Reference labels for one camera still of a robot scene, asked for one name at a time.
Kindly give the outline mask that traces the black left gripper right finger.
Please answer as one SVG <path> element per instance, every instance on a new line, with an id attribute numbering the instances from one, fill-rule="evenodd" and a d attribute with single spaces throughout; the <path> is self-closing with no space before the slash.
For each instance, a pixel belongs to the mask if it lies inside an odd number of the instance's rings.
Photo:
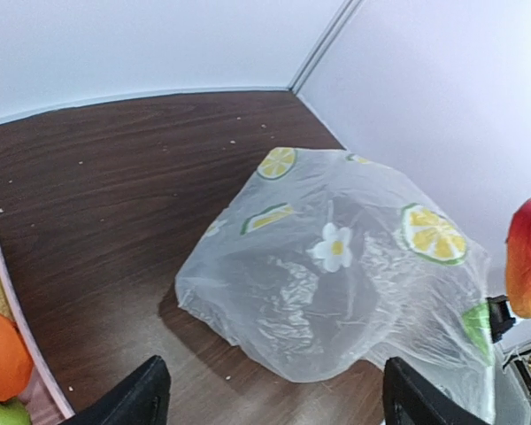
<path id="1" fill-rule="evenodd" d="M 406 361 L 386 361 L 382 404 L 387 425 L 486 425 L 456 404 Z"/>

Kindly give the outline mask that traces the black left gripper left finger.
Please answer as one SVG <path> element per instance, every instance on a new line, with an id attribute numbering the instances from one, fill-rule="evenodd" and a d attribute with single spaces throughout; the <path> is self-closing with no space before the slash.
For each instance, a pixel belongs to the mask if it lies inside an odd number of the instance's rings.
<path id="1" fill-rule="evenodd" d="M 154 355 L 70 418 L 73 425 L 166 425 L 171 376 L 165 361 Z"/>

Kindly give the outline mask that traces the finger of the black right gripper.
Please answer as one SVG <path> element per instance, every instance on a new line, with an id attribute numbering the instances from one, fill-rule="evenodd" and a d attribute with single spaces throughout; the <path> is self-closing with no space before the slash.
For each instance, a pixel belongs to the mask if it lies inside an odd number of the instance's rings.
<path id="1" fill-rule="evenodd" d="M 506 295 L 487 297 L 490 335 L 493 344 L 499 343 L 506 332 L 513 328 L 517 319 L 512 315 Z"/>

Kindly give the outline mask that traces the red orange mango fruit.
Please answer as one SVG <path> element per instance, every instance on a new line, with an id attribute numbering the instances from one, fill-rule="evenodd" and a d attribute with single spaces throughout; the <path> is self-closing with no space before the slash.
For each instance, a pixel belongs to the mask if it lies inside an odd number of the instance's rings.
<path id="1" fill-rule="evenodd" d="M 531 198 L 512 216 L 506 238 L 505 283 L 513 312 L 531 319 Z"/>

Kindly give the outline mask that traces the clear plastic bag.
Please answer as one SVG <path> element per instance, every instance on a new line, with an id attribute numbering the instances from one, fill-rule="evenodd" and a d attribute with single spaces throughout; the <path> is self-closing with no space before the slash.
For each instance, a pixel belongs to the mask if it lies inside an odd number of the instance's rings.
<path id="1" fill-rule="evenodd" d="M 489 255 L 401 172 L 277 147 L 175 279 L 178 305 L 294 383 L 406 360 L 495 419 Z"/>

